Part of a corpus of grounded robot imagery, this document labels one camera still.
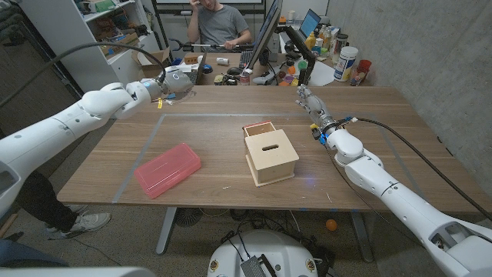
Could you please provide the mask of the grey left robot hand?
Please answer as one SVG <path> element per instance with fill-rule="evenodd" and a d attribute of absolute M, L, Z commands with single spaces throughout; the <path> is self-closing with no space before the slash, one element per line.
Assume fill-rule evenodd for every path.
<path fill-rule="evenodd" d="M 194 86 L 188 75 L 180 69 L 162 72 L 158 77 L 158 81 L 161 83 L 163 95 L 186 92 Z"/>

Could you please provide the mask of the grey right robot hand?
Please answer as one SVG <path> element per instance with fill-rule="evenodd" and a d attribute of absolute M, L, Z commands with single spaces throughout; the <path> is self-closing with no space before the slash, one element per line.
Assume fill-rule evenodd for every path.
<path fill-rule="evenodd" d="M 295 102 L 309 114 L 321 133 L 330 135 L 336 131 L 337 121 L 333 119 L 327 106 L 319 97 L 313 94 L 306 85 L 298 86 L 297 94 L 300 100 Z"/>

